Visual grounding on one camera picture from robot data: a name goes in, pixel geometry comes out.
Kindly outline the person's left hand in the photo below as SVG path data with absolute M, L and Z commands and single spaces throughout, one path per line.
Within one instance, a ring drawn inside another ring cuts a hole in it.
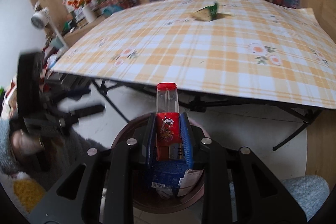
M 53 158 L 57 149 L 50 139 L 32 136 L 23 130 L 17 130 L 10 137 L 11 149 L 19 162 L 42 161 Z

